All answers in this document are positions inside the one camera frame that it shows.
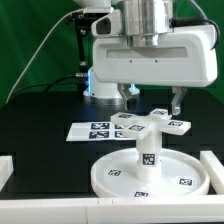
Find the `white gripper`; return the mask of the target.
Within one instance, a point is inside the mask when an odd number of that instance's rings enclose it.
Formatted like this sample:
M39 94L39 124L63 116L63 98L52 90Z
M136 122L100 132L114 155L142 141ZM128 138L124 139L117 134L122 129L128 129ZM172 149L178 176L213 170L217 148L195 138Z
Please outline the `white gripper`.
M118 84L127 110L135 110L134 84L173 87L172 114L181 113L186 87L206 87L217 78L216 39L211 25L177 27L159 36L156 47L130 48L124 37L100 38L93 45L96 78Z

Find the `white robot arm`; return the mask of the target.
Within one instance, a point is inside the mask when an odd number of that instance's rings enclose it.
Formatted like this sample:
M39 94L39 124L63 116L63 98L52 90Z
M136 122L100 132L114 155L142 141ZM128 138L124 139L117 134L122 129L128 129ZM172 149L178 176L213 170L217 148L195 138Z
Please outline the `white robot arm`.
M93 64L86 95L135 107L134 86L170 86L172 113L189 87L217 78L217 24L205 16L176 18L174 0L73 0L90 20Z

